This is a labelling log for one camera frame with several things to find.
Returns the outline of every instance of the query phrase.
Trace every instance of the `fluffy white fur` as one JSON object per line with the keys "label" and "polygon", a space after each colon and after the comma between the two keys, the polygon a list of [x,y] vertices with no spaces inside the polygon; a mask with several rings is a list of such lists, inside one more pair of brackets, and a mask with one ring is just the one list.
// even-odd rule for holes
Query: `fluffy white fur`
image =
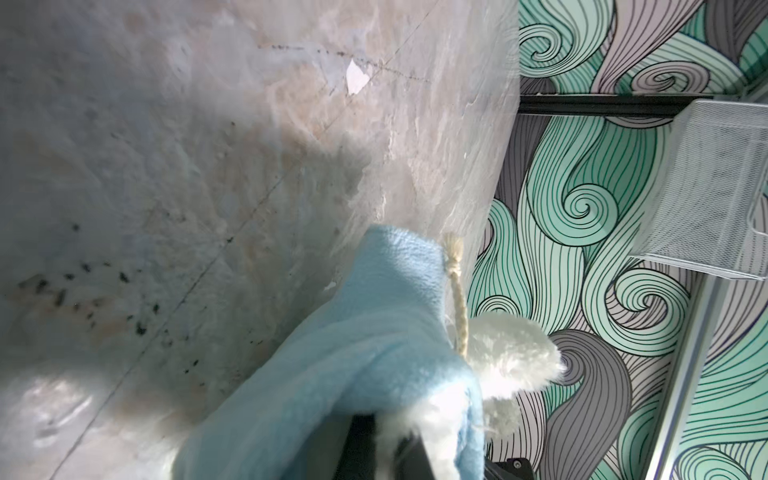
{"label": "fluffy white fur", "polygon": [[[469,321],[467,362],[480,380],[485,427],[514,433],[520,422],[515,395],[545,388],[563,372],[557,346],[531,320],[486,312]],[[395,451],[409,435],[420,435],[437,480],[459,480],[455,467],[458,431],[468,398],[446,386],[398,412],[376,416],[376,480],[394,478]]]}
{"label": "fluffy white fur", "polygon": [[376,415],[376,480],[395,478],[395,452],[410,435],[422,438],[436,480],[459,480],[455,466],[458,431],[469,398],[460,385],[448,385],[397,412]]}

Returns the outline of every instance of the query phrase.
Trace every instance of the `rope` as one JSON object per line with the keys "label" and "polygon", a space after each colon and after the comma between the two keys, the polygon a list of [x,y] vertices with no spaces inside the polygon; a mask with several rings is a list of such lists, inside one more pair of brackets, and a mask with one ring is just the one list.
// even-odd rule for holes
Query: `rope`
{"label": "rope", "polygon": [[445,261],[445,272],[451,280],[453,306],[456,315],[456,352],[463,359],[466,359],[467,342],[469,341],[469,320],[467,319],[467,303],[464,301],[461,281],[464,242],[455,233],[447,233],[443,240],[443,248],[445,248],[445,255],[448,257]]}

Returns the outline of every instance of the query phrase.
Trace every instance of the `light blue fleece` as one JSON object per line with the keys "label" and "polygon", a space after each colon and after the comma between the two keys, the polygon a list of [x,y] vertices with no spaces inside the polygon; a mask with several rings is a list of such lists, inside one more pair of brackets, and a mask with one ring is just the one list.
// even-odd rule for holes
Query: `light blue fleece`
{"label": "light blue fleece", "polygon": [[456,465],[482,478],[482,397],[445,332],[443,263],[431,240],[371,227],[344,285],[193,431],[174,478],[303,480],[304,443],[328,415],[399,409],[446,383],[470,400]]}

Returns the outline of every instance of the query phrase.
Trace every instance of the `mesh basket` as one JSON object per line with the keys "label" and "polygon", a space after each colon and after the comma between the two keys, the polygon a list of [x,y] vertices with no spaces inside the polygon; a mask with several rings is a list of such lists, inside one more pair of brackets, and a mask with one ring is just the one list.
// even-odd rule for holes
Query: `mesh basket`
{"label": "mesh basket", "polygon": [[[696,100],[675,117],[631,255],[729,279],[768,270],[768,105]],[[760,212],[756,221],[756,212]]]}

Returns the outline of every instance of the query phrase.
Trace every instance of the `swirl pattern wallpaper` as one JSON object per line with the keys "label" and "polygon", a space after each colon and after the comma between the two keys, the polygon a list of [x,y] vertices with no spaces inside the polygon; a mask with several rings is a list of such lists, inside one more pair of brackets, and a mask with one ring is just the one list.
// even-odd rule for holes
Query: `swirl pattern wallpaper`
{"label": "swirl pattern wallpaper", "polygon": [[[736,93],[768,69],[765,0],[521,0],[521,93]],[[470,314],[541,324],[562,382],[518,397],[498,461],[541,480],[638,480],[698,273],[627,256],[669,119],[519,115]],[[756,212],[768,227],[768,200]],[[673,478],[768,478],[768,285],[730,286]]]}

